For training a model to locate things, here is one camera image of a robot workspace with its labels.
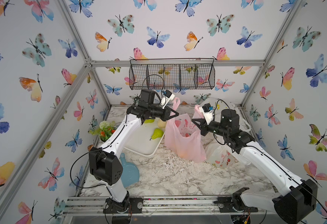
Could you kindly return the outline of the white lemon print plastic bag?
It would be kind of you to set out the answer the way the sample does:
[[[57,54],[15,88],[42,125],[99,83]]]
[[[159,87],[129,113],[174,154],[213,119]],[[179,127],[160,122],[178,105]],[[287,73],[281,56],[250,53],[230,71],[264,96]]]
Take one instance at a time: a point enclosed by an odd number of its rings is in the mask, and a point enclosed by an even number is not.
[[[214,112],[214,121],[220,122],[221,120],[221,111],[225,109],[231,109],[234,110],[238,116],[239,116],[239,126],[240,130],[245,132],[250,132],[252,130],[251,125],[249,122],[244,118],[243,114],[240,112],[240,109],[237,105],[226,101],[226,100],[220,100],[216,98],[207,98],[205,101],[203,101],[200,106],[204,106],[205,104],[210,104],[213,109],[216,109]]]

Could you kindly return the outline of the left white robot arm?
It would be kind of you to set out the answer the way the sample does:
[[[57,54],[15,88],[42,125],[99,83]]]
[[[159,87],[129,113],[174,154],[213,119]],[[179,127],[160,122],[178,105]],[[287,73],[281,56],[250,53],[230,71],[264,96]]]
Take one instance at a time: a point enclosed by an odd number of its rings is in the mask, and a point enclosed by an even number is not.
[[[162,92],[160,103],[155,104],[156,96],[158,93],[154,90],[141,90],[140,96],[127,109],[125,118],[114,134],[99,148],[93,148],[89,152],[90,174],[104,183],[116,203],[126,202],[129,198],[121,180],[123,167],[120,162],[120,155],[126,143],[146,120],[160,118],[162,121],[168,121],[179,115],[167,106],[175,98],[171,91]]]

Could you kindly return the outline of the pink apple print plastic bag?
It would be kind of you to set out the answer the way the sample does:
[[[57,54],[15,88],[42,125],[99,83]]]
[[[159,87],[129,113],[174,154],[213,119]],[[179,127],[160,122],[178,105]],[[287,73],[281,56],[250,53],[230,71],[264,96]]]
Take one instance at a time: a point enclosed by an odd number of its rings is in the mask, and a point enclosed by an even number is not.
[[[193,117],[183,113],[167,121],[164,144],[180,158],[201,163],[206,160],[206,152],[201,142],[201,130],[192,120],[203,118],[203,115],[198,105],[193,112]]]

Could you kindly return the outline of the dark green pear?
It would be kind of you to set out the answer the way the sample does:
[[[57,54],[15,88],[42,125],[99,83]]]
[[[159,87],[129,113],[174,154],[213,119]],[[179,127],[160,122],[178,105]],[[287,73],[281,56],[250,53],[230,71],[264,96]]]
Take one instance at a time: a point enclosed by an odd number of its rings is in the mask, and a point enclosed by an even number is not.
[[[162,138],[163,135],[164,135],[164,131],[161,130],[161,129],[159,129],[159,128],[156,128],[156,129],[153,131],[150,140],[155,140],[155,139],[158,139],[158,138]]]

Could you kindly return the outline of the white cartoon print plastic bag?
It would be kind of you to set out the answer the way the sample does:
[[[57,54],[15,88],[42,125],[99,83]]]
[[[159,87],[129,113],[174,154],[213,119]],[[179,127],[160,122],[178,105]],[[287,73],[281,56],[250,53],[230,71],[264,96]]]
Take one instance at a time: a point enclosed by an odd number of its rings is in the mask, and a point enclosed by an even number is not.
[[[231,148],[227,145],[221,145],[216,140],[213,140],[205,147],[206,160],[205,162],[224,169],[236,163],[241,163],[245,166],[251,164],[246,158],[236,153],[232,154]]]

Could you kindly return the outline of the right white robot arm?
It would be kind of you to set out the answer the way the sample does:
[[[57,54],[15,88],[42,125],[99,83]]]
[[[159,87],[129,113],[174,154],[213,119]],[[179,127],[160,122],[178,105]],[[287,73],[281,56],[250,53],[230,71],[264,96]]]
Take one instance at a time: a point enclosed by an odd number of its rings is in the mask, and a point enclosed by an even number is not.
[[[222,110],[219,122],[215,121],[210,104],[199,107],[199,112],[203,117],[192,122],[202,136],[212,133],[223,137],[224,144],[229,146],[235,157],[242,157],[253,164],[277,189],[277,193],[270,194],[243,187],[232,195],[235,210],[263,209],[276,213],[287,224],[297,224],[316,209],[317,184],[290,172],[249,133],[240,130],[240,117],[235,110]]]

